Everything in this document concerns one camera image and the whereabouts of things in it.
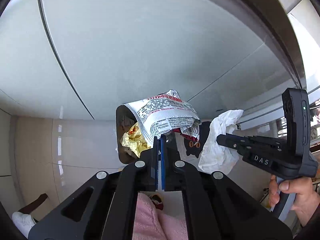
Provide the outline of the person's right hand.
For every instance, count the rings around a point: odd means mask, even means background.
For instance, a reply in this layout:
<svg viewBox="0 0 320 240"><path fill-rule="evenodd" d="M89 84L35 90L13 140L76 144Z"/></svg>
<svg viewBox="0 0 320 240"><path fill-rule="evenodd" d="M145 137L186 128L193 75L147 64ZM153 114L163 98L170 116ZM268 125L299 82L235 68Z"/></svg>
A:
<svg viewBox="0 0 320 240"><path fill-rule="evenodd" d="M286 194L296 194L291 210L295 211L301 225L306 226L319 206L319 194L313 190L312 179L302 177L294 180L285 180L278 184L276 176L272 175L269 183L268 198L271 207L278 204L280 200L279 191Z"/></svg>

